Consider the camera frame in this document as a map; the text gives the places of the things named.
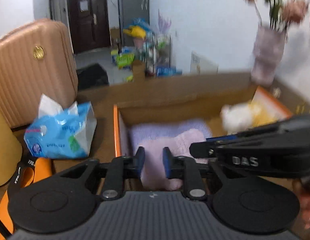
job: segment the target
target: pink cloth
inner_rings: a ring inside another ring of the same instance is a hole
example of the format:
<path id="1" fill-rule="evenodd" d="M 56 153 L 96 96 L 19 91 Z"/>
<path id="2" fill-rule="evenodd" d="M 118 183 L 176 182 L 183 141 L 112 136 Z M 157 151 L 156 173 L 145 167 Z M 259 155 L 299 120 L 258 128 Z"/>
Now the pink cloth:
<path id="1" fill-rule="evenodd" d="M 145 163 L 141 181 L 150 190 L 177 190 L 183 185 L 180 179 L 167 179 L 163 165 L 163 148 L 168 147 L 173 156 L 191 157 L 189 148 L 192 143 L 204 142 L 206 138 L 197 129 L 190 129 L 175 138 L 161 137 L 156 140 L 145 140 L 139 146 L 145 148 Z M 196 159 L 198 163 L 207 163 L 205 159 Z"/>

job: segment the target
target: human hand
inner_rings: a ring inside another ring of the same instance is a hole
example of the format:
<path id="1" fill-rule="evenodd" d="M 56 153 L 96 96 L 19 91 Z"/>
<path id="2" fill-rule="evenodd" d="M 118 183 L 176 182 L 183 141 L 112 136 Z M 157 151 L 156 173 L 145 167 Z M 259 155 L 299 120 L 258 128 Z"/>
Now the human hand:
<path id="1" fill-rule="evenodd" d="M 307 192 L 303 187 L 299 179 L 293 181 L 293 190 L 300 201 L 300 207 L 302 210 L 302 219 L 305 222 L 305 228 L 310 228 L 310 192 Z"/>

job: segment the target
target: ribbed suitcase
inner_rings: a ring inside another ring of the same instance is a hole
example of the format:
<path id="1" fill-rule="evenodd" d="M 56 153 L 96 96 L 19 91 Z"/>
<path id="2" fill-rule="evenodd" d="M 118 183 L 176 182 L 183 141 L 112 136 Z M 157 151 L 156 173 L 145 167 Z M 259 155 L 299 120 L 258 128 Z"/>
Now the ribbed suitcase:
<path id="1" fill-rule="evenodd" d="M 77 86 L 69 31 L 63 23 L 38 20 L 0 39 L 0 111 L 11 128 L 37 117 L 42 94 L 69 107 Z"/>

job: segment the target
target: pink vase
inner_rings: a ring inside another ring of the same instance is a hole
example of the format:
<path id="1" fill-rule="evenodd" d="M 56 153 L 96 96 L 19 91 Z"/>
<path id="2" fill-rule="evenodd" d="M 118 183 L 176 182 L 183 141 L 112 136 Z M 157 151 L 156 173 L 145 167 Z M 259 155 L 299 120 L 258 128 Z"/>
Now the pink vase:
<path id="1" fill-rule="evenodd" d="M 283 57 L 285 36 L 285 32 L 259 26 L 253 49 L 255 63 L 251 71 L 252 81 L 265 86 L 273 83 L 275 69 Z"/>

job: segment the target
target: tissue pack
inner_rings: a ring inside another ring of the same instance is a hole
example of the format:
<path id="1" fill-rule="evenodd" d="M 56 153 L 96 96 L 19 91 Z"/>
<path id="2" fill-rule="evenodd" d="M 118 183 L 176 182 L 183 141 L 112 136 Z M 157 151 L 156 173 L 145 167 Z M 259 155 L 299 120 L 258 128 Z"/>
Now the tissue pack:
<path id="1" fill-rule="evenodd" d="M 24 140 L 34 157 L 50 159 L 86 158 L 96 128 L 91 103 L 63 110 L 60 105 L 42 96 L 38 118 L 27 128 Z"/>

